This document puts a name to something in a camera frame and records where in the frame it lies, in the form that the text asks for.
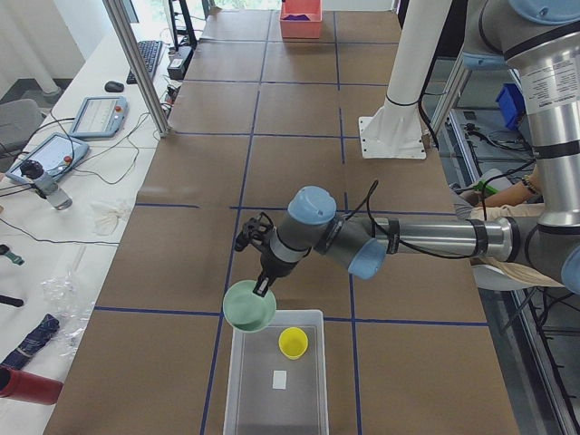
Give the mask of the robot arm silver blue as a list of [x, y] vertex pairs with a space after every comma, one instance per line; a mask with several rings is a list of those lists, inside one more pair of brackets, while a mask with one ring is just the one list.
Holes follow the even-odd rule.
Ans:
[[518, 72], [541, 180], [539, 217], [401, 221], [341, 215], [323, 188], [301, 188], [275, 224], [249, 219], [236, 251], [260, 252], [254, 292], [265, 295], [309, 253], [329, 256], [362, 279], [400, 250], [449, 259], [490, 257], [536, 269], [579, 289], [579, 4], [576, 1], [472, 1], [464, 55], [472, 67], [496, 57]]

